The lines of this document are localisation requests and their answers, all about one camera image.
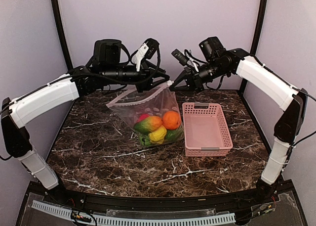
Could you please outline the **black front rail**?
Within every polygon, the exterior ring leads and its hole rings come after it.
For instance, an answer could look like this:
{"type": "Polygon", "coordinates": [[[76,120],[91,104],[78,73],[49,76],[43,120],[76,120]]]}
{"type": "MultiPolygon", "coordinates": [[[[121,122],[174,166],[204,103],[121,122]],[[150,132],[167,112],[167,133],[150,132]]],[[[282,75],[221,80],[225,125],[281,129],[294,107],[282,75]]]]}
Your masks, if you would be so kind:
{"type": "MultiPolygon", "coordinates": [[[[292,180],[281,181],[276,187],[277,193],[273,193],[270,198],[263,202],[269,203],[276,201],[276,209],[281,214],[290,214],[301,212],[301,204],[292,180]]],[[[258,203],[252,197],[257,193],[256,189],[249,189],[233,193],[223,193],[217,195],[179,197],[179,198],[140,198],[140,197],[121,197],[106,196],[101,194],[84,193],[74,190],[64,190],[64,196],[68,196],[66,206],[77,207],[80,210],[86,210],[89,213],[104,213],[106,210],[128,210],[145,212],[167,212],[167,211],[187,211],[216,209],[217,212],[230,211],[237,212],[237,218],[250,218],[250,212],[254,212],[256,207],[263,204],[258,203]]],[[[19,217],[25,217],[31,211],[31,197],[39,197],[40,200],[48,203],[56,203],[50,196],[45,196],[45,188],[34,181],[29,183],[25,193],[19,217]]]]}

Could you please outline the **green toy cabbage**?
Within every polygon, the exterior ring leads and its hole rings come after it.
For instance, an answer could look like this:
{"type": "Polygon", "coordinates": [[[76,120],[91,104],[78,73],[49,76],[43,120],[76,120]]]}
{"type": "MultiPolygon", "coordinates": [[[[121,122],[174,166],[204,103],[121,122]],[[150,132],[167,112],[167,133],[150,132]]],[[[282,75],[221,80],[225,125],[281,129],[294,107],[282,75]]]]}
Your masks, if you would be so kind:
{"type": "Polygon", "coordinates": [[[152,143],[147,135],[139,134],[139,141],[142,146],[151,146],[152,143]]]}

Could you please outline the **pink perforated plastic basket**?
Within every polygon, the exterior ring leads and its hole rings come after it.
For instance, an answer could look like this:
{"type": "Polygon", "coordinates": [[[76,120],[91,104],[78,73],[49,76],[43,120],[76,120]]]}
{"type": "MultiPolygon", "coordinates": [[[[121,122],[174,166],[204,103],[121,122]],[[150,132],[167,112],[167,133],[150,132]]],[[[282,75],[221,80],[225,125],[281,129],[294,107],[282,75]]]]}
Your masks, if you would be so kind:
{"type": "Polygon", "coordinates": [[[222,107],[217,103],[182,104],[187,157],[222,157],[233,147],[222,107]]]}

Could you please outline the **red toy apple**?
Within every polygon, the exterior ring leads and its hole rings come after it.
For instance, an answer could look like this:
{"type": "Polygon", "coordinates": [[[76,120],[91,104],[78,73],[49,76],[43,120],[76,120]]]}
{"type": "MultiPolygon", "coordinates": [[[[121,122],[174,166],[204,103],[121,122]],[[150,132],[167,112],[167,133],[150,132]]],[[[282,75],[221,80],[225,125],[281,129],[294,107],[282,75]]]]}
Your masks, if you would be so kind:
{"type": "Polygon", "coordinates": [[[138,122],[141,122],[141,121],[143,121],[143,120],[145,120],[145,119],[148,118],[148,117],[150,117],[149,114],[142,114],[142,115],[138,118],[137,123],[138,123],[138,122]]]}

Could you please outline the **green toy bell pepper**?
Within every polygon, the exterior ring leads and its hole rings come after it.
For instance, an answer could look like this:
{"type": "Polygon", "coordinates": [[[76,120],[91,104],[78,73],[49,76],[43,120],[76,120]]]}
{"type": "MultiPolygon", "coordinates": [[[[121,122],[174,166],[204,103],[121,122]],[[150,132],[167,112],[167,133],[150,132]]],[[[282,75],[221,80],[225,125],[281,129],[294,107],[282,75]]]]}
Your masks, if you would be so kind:
{"type": "Polygon", "coordinates": [[[167,130],[167,133],[165,135],[166,141],[178,141],[181,140],[184,137],[184,130],[183,127],[180,126],[177,129],[174,130],[167,130]]]}

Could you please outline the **right black frame post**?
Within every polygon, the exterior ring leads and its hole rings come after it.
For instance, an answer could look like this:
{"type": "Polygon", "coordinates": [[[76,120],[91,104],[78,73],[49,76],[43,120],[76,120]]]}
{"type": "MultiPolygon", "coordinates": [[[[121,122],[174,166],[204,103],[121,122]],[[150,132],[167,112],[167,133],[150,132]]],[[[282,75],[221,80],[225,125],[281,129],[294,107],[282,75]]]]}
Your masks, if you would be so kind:
{"type": "Polygon", "coordinates": [[[259,45],[259,41],[260,41],[260,37],[261,37],[261,32],[262,32],[262,28],[263,28],[263,23],[264,23],[267,1],[268,0],[260,0],[260,3],[259,3],[256,26],[255,26],[254,35],[253,35],[252,44],[251,44],[251,49],[250,49],[250,53],[253,55],[256,54],[257,49],[258,49],[258,45],[259,45]]]}

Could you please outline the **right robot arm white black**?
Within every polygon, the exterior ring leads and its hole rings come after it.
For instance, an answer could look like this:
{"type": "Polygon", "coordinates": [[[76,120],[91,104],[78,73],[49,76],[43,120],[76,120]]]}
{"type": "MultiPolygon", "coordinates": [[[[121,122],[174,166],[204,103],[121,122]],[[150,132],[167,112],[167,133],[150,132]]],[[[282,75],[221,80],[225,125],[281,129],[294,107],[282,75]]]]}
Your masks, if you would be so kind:
{"type": "Polygon", "coordinates": [[[262,91],[283,111],[274,126],[274,144],[260,177],[265,184],[252,191],[252,199],[256,203],[263,203],[271,195],[268,185],[276,182],[295,147],[305,117],[308,94],[306,90],[298,89],[281,78],[244,49],[227,50],[218,37],[209,37],[200,42],[199,48],[204,61],[196,59],[187,50],[181,52],[175,49],[171,53],[184,67],[172,84],[172,90],[203,91],[204,85],[214,79],[234,74],[262,91]]]}

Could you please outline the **black frame post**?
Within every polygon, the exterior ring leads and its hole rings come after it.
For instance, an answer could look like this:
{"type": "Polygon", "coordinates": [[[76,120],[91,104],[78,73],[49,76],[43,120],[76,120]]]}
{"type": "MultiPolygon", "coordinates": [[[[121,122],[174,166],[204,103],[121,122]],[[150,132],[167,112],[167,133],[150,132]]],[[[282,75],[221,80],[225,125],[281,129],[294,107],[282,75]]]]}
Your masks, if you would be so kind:
{"type": "Polygon", "coordinates": [[[55,21],[55,27],[57,30],[57,35],[59,38],[59,43],[60,43],[60,47],[61,47],[63,57],[66,63],[66,67],[68,70],[71,70],[73,69],[73,64],[72,64],[72,59],[70,56],[68,44],[66,41],[66,36],[64,32],[63,23],[62,23],[61,11],[59,7],[59,1],[58,0],[50,0],[50,1],[51,1],[52,11],[53,11],[53,16],[54,16],[54,21],[55,21]]]}
{"type": "Polygon", "coordinates": [[[253,55],[256,54],[257,49],[258,49],[258,45],[259,45],[259,41],[260,41],[260,37],[261,37],[261,32],[262,32],[262,28],[263,28],[263,23],[264,23],[267,1],[268,0],[260,0],[260,3],[259,3],[256,26],[255,26],[254,35],[253,35],[252,44],[251,44],[251,49],[250,49],[250,53],[253,55]]]}

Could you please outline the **yellow toy lemon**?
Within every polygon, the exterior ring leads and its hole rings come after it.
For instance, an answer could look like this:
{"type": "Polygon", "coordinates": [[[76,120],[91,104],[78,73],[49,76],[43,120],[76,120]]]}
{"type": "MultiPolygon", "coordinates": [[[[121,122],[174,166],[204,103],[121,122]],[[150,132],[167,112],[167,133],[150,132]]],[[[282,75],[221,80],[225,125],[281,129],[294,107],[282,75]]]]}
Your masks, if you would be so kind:
{"type": "Polygon", "coordinates": [[[162,144],[164,142],[167,129],[161,125],[157,130],[148,134],[151,143],[162,144]]]}

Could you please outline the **orange green toy mango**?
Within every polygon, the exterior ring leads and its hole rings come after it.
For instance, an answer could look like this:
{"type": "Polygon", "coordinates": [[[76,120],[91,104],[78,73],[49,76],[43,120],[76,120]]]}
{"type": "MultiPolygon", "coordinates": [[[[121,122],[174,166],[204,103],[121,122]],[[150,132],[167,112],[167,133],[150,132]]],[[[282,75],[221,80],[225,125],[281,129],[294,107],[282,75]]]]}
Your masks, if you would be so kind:
{"type": "Polygon", "coordinates": [[[149,134],[156,131],[162,125],[162,118],[159,116],[149,116],[134,125],[134,130],[142,134],[149,134]]]}

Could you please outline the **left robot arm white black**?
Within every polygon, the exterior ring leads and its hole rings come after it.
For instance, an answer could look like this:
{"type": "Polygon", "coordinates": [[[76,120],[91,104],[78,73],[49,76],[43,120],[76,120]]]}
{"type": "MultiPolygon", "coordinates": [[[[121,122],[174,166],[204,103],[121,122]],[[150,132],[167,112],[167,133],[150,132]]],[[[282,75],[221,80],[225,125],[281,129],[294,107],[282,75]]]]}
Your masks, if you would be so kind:
{"type": "Polygon", "coordinates": [[[69,192],[31,144],[26,125],[61,104],[102,90],[107,85],[134,85],[138,92],[150,90],[169,80],[160,62],[159,42],[152,38],[146,39],[132,54],[120,40],[96,41],[86,65],[73,68],[22,97],[3,100],[0,126],[7,153],[51,190],[50,196],[57,203],[66,204],[70,200],[69,192]]]}

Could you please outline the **clear zip top bag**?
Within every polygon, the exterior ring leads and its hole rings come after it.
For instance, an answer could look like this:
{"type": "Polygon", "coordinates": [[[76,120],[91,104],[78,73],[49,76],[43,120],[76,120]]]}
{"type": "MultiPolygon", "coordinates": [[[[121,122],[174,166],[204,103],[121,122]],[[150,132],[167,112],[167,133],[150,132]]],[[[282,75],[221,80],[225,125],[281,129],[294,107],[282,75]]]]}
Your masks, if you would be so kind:
{"type": "MultiPolygon", "coordinates": [[[[132,88],[110,101],[107,104],[107,107],[119,116],[139,136],[139,134],[142,133],[137,132],[133,127],[142,114],[159,116],[161,118],[167,111],[175,111],[180,114],[175,92],[169,89],[172,84],[172,81],[168,81],[168,86],[155,88],[142,93],[138,92],[135,88],[132,88]]],[[[175,141],[164,140],[162,144],[170,144],[174,142],[175,141]]]]}

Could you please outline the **orange toy fruit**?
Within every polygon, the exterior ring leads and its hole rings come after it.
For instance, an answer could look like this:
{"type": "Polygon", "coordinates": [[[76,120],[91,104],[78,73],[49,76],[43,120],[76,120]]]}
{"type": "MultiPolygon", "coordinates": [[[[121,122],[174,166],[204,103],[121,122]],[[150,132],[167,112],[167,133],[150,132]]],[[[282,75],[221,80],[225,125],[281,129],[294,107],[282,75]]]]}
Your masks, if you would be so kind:
{"type": "Polygon", "coordinates": [[[162,122],[167,130],[175,130],[181,125],[180,114],[175,111],[167,111],[162,117],[162,122]]]}

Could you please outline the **left black frame post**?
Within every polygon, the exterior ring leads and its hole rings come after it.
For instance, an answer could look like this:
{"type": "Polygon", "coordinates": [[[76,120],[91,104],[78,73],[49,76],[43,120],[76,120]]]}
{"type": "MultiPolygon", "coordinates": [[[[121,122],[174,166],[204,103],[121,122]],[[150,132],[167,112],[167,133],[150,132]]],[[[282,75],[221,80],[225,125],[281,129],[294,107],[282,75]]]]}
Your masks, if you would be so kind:
{"type": "Polygon", "coordinates": [[[73,69],[73,64],[72,64],[72,59],[70,56],[68,44],[66,41],[66,36],[64,32],[63,23],[62,23],[61,11],[59,7],[59,1],[58,0],[50,0],[50,1],[51,1],[52,11],[53,11],[53,16],[54,16],[54,21],[55,21],[55,27],[57,30],[57,35],[59,38],[59,43],[60,43],[60,47],[61,47],[63,57],[66,63],[66,67],[68,70],[71,70],[73,69]]]}

